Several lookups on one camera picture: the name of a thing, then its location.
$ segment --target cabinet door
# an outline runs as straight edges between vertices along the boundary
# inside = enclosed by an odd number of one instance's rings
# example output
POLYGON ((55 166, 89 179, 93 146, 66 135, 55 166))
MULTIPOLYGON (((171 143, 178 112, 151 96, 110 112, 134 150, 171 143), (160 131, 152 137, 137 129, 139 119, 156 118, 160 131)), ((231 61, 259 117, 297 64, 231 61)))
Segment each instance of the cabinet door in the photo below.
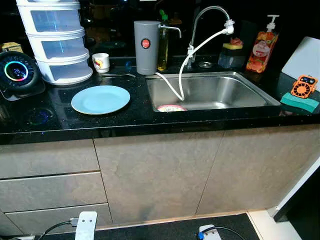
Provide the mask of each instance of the cabinet door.
POLYGON ((14 225, 6 215, 0 211, 0 236, 21 235, 19 228, 14 225))
POLYGON ((107 202, 100 172, 0 181, 4 213, 107 202))
MULTIPOLYGON (((107 203, 86 206, 73 206, 53 208, 35 211, 21 211, 7 213, 7 217, 16 224, 24 234, 40 234, 51 226, 68 221, 70 218, 78 218, 83 211, 97 212, 96 228, 106 228, 112 224, 107 203)), ((57 227, 50 233, 75 232, 71 225, 57 227)))
POLYGON ((95 139, 113 223, 194 215, 222 134, 95 139))
POLYGON ((228 130, 197 214, 274 207, 319 156, 318 125, 228 130))
POLYGON ((99 170, 92 139, 0 145, 0 179, 99 170))

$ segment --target orange fan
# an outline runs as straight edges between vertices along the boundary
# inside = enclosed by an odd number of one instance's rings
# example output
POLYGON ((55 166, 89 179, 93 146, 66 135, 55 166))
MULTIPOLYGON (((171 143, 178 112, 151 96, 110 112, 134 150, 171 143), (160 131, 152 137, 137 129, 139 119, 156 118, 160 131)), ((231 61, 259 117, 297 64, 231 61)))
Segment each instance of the orange fan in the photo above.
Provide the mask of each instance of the orange fan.
POLYGON ((306 99, 316 90, 318 80, 315 77, 301 75, 298 80, 293 83, 291 94, 293 96, 306 99))

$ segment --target stainless steel sink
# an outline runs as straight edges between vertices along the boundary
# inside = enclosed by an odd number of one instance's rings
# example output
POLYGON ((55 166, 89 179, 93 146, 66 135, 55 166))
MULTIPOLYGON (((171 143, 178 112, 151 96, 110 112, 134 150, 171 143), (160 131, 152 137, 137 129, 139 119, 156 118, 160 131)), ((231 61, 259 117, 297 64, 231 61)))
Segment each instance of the stainless steel sink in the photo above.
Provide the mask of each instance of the stainless steel sink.
MULTIPOLYGON (((178 74, 164 75, 179 92, 178 74)), ((182 75, 185 100, 181 101, 157 75, 146 77, 153 109, 179 105, 187 110, 231 109, 280 105, 237 72, 186 73, 182 75)))

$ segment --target black backsplash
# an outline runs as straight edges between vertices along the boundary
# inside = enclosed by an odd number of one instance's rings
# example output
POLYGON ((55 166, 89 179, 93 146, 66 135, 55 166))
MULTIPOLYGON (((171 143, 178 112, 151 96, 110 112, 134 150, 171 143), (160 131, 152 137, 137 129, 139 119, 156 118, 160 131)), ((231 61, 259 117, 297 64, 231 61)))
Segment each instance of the black backsplash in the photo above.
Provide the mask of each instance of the black backsplash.
MULTIPOLYGON (((320 38, 320 1, 305 0, 294 3, 289 0, 234 1, 234 0, 80 0, 81 21, 86 29, 87 47, 92 53, 108 52, 112 57, 134 56, 135 20, 160 20, 163 9, 169 19, 174 16, 182 24, 182 38, 176 32, 170 34, 169 55, 186 55, 191 40, 192 23, 195 15, 205 7, 219 5, 227 10, 235 21, 232 36, 221 35, 205 45, 199 54, 219 54, 222 43, 230 37, 244 41, 248 52, 258 31, 270 22, 268 14, 278 14, 276 32, 279 40, 270 59, 270 65, 282 68, 303 37, 320 38)), ((15 0, 7 0, 1 6, 0 42, 18 42, 26 54, 32 56, 28 39, 15 0)), ((215 10, 206 12, 198 22, 194 44, 197 46, 224 27, 225 16, 215 10)))

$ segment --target dish soap bottle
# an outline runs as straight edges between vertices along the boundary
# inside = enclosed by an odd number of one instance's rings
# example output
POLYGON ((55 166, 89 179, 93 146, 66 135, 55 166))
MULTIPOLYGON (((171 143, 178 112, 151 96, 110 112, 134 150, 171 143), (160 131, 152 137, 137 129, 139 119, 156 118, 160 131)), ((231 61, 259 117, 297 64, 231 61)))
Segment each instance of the dish soap bottle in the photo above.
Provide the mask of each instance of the dish soap bottle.
POLYGON ((272 50, 278 40, 278 34, 273 29, 276 27, 275 19, 279 15, 268 15, 268 17, 272 17, 272 21, 266 26, 266 31, 258 33, 248 63, 246 64, 247 70, 256 73, 263 73, 266 70, 272 50))
MULTIPOLYGON (((161 9, 160 15, 162 17, 163 26, 168 26, 168 15, 161 9)), ((169 43, 169 36, 168 36, 168 29, 160 28, 160 39, 159 39, 159 52, 158 52, 158 62, 157 62, 157 69, 159 71, 163 71, 167 69, 168 63, 168 43, 169 43)))

